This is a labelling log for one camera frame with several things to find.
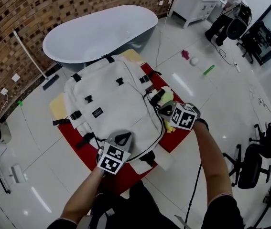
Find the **black sleeve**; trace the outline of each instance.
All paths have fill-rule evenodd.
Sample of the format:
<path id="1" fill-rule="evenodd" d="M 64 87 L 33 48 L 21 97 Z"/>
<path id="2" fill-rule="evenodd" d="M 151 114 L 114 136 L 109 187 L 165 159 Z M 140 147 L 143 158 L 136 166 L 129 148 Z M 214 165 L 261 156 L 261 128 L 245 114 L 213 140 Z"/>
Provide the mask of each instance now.
<path id="1" fill-rule="evenodd" d="M 243 229 L 244 222 L 231 195 L 216 198 L 208 206 L 201 229 Z"/>
<path id="2" fill-rule="evenodd" d="M 77 224 L 63 218 L 55 220 L 47 229 L 76 229 Z"/>

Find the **backpack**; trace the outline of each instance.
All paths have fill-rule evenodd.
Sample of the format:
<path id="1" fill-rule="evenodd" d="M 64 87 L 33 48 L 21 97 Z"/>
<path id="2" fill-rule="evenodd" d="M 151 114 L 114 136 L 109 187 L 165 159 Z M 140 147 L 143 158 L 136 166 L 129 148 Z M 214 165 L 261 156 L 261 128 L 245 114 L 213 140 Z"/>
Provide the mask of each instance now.
<path id="1" fill-rule="evenodd" d="M 104 141 L 115 131 L 134 134 L 134 145 L 127 160 L 152 151 L 164 134 L 156 104 L 146 89 L 152 83 L 141 67 L 115 55 L 87 66 L 65 84 L 64 103 L 68 118 L 83 137 L 77 146 Z"/>

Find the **white cabinet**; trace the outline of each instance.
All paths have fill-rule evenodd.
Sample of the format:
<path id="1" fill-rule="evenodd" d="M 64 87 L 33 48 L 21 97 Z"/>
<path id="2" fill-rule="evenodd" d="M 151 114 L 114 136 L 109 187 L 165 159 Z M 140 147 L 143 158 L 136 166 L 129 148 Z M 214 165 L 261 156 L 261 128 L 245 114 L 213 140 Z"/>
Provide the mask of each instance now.
<path id="1" fill-rule="evenodd" d="M 206 20 L 218 2 L 221 0 L 174 0 L 169 17 L 176 12 L 186 19 L 186 28 L 191 22 Z"/>

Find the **brown mosaic tile wall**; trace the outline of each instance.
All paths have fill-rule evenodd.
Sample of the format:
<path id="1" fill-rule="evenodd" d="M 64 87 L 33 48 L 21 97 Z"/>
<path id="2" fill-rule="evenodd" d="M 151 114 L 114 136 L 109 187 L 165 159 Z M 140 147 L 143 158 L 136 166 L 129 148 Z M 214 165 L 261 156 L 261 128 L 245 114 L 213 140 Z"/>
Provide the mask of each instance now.
<path id="1" fill-rule="evenodd" d="M 144 6 L 158 16 L 168 9 L 168 0 L 158 6 L 160 0 L 0 0 L 0 91 L 8 89 L 10 102 L 39 76 L 27 55 L 16 41 L 15 29 L 38 64 L 46 71 L 52 60 L 45 56 L 42 43 L 45 35 L 54 27 L 74 19 L 107 8 L 135 4 Z M 21 78 L 14 82 L 17 73 Z M 0 109 L 6 97 L 0 94 Z"/>

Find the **person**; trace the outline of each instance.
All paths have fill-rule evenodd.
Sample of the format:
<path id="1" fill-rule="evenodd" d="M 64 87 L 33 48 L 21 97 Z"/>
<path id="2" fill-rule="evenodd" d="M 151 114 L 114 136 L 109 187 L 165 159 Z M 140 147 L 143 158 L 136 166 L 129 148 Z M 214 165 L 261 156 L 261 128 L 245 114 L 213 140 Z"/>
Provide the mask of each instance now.
<path id="1" fill-rule="evenodd" d="M 243 219 L 232 195 L 226 162 L 208 131 L 207 123 L 194 123 L 202 168 L 206 177 L 207 212 L 202 229 L 243 229 Z M 104 171 L 96 167 L 48 229 L 120 229 L 178 227 L 161 214 L 152 195 L 140 181 L 130 188 L 130 198 L 98 193 Z"/>
<path id="2" fill-rule="evenodd" d="M 211 41 L 213 36 L 222 28 L 222 32 L 216 39 L 216 44 L 222 46 L 224 40 L 227 38 L 227 29 L 230 23 L 236 18 L 240 10 L 240 4 L 248 7 L 246 0 L 228 0 L 225 4 L 223 13 L 213 23 L 212 27 L 206 31 L 206 38 Z"/>

